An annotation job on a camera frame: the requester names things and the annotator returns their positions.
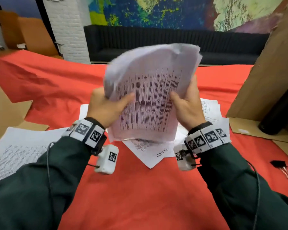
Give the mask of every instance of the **black couch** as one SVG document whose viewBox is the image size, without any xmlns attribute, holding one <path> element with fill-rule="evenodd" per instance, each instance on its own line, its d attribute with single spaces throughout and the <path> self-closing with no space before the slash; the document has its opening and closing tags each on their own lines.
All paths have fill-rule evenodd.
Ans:
<svg viewBox="0 0 288 230">
<path fill-rule="evenodd" d="M 84 27 L 91 61 L 109 62 L 127 50 L 141 46 L 190 43 L 200 46 L 201 64 L 254 64 L 269 34 L 172 30 L 142 27 Z"/>
</svg>

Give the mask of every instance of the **dark green sleeve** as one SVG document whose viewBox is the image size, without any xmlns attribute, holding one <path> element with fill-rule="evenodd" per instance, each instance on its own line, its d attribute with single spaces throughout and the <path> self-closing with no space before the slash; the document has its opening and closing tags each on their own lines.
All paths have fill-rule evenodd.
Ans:
<svg viewBox="0 0 288 230">
<path fill-rule="evenodd" d="M 249 164 L 225 144 L 200 156 L 200 174 L 229 228 L 252 229 L 257 206 L 257 178 Z M 256 229 L 288 229 L 288 197 L 270 189 L 260 178 L 260 207 Z"/>
<path fill-rule="evenodd" d="M 62 137 L 49 151 L 55 220 L 49 198 L 46 153 L 0 181 L 0 229 L 57 229 L 71 204 L 91 154 L 86 145 Z"/>
</svg>

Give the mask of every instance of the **black bottle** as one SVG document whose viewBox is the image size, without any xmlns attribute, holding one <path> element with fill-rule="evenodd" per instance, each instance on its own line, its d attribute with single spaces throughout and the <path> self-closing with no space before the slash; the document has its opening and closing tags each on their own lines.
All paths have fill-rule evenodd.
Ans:
<svg viewBox="0 0 288 230">
<path fill-rule="evenodd" d="M 259 123 L 259 129 L 268 134 L 275 135 L 288 124 L 288 90 L 272 107 L 264 119 Z"/>
</svg>

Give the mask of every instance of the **black wire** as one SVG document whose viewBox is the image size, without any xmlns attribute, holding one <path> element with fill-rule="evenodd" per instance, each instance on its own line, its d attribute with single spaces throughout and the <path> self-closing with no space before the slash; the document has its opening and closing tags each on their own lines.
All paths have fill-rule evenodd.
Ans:
<svg viewBox="0 0 288 230">
<path fill-rule="evenodd" d="M 259 175 L 257 173 L 257 170 L 255 169 L 255 167 L 249 162 L 246 161 L 247 163 L 250 164 L 250 166 L 253 168 L 253 170 L 255 171 L 256 177 L 257 177 L 257 207 L 256 207 L 256 213 L 255 213 L 255 218 L 254 218 L 254 224 L 253 224 L 253 228 L 252 230 L 256 229 L 256 223 L 257 223 L 257 217 L 258 217 L 258 211 L 259 211 L 259 204 L 260 204 L 260 181 L 259 181 Z"/>
<path fill-rule="evenodd" d="M 89 163 L 88 163 L 88 165 L 89 165 L 89 166 L 92 166 L 92 167 L 95 167 L 95 168 L 100 168 L 100 166 L 98 166 L 98 165 L 91 165 L 91 164 L 89 164 Z"/>
<path fill-rule="evenodd" d="M 50 182 L 50 170 L 49 170 L 49 150 L 51 145 L 55 143 L 55 142 L 51 142 L 48 145 L 47 148 L 47 153 L 46 153 L 46 161 L 47 161 L 47 173 L 48 173 L 48 189 L 49 189 L 49 195 L 50 195 L 50 205 L 51 205 L 51 212 L 52 212 L 52 227 L 53 228 L 55 226 L 55 215 L 54 215 L 54 205 L 53 205 L 53 196 L 52 196 L 52 187 L 51 187 L 51 182 Z"/>
</svg>

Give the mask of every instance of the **red tablecloth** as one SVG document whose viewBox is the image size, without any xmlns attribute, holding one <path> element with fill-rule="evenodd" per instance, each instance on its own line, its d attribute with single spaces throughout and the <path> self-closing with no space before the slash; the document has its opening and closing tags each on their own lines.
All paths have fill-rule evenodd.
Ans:
<svg viewBox="0 0 288 230">
<path fill-rule="evenodd" d="M 26 120 L 67 127 L 81 104 L 103 84 L 106 65 L 83 65 L 19 51 L 0 58 L 0 85 L 12 102 L 34 100 Z M 202 98 L 218 100 L 225 116 L 250 65 L 200 67 Z M 230 133 L 232 144 L 275 191 L 288 196 L 288 180 L 269 161 L 288 156 L 272 141 Z M 197 170 L 181 172 L 175 158 L 147 168 L 121 142 L 113 175 L 88 166 L 59 229 L 228 229 Z"/>
</svg>

